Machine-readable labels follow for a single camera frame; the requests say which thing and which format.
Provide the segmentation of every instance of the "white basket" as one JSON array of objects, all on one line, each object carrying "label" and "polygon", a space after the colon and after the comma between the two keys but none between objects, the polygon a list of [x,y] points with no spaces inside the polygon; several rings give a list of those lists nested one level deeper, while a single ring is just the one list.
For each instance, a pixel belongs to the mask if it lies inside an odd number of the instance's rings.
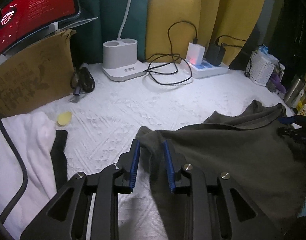
[{"label": "white basket", "polygon": [[[252,61],[252,67],[249,72],[249,78],[257,85],[266,86],[275,65],[254,51],[252,52],[250,61]],[[250,61],[247,64],[246,72],[249,70]]]}]

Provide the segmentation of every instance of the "yellow oval object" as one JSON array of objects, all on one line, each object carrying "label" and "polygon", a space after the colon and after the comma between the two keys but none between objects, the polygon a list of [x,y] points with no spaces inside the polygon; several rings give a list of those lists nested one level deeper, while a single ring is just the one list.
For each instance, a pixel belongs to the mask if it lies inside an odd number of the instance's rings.
[{"label": "yellow oval object", "polygon": [[62,114],[59,114],[57,117],[57,123],[60,126],[68,125],[72,120],[72,113],[71,112],[64,112]]}]

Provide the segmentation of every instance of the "teal curtain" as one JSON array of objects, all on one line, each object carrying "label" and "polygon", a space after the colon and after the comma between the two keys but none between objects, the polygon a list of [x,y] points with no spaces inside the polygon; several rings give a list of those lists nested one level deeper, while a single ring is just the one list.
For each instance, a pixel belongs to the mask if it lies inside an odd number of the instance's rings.
[{"label": "teal curtain", "polygon": [[[115,40],[122,23],[127,0],[79,0],[83,9],[98,19],[75,28],[71,39],[75,66],[82,63],[101,63],[102,44]],[[145,35],[148,0],[132,0],[122,38],[138,41],[138,59],[145,58]]]}]

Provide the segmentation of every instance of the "red screen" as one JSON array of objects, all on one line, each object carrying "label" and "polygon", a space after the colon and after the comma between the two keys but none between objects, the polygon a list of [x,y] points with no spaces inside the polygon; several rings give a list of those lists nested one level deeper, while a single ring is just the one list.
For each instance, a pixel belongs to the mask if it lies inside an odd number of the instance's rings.
[{"label": "red screen", "polygon": [[13,0],[2,9],[0,54],[35,29],[75,11],[74,0]]}]

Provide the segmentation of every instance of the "cardboard box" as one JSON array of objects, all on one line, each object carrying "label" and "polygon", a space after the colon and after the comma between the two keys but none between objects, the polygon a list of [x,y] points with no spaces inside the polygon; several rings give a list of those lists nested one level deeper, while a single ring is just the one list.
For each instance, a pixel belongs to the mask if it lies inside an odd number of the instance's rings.
[{"label": "cardboard box", "polygon": [[72,93],[74,73],[66,30],[32,44],[0,65],[0,117],[26,114]]}]

